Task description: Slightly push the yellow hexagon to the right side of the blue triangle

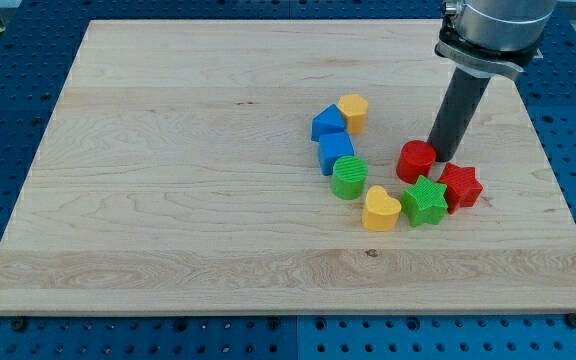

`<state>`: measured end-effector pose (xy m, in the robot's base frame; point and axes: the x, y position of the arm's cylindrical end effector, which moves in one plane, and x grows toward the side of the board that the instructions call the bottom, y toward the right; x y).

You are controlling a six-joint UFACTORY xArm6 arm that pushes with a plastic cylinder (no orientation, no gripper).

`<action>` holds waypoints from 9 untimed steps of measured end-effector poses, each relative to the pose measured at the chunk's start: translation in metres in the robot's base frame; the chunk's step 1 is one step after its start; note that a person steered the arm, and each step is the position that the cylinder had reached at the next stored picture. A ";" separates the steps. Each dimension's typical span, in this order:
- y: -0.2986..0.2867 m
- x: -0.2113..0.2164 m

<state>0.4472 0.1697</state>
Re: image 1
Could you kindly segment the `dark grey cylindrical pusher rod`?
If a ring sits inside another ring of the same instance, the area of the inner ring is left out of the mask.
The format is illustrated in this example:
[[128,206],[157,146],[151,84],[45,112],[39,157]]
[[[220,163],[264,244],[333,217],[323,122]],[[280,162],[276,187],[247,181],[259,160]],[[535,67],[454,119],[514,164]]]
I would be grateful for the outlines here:
[[438,162],[454,157],[489,81],[459,68],[453,72],[427,139]]

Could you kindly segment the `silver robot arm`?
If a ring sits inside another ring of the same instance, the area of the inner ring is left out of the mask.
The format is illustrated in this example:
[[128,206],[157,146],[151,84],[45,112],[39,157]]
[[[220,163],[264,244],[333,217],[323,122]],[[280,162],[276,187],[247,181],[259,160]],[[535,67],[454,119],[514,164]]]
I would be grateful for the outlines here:
[[455,155],[489,81],[517,80],[538,52],[555,0],[444,0],[435,54],[455,70],[427,142]]

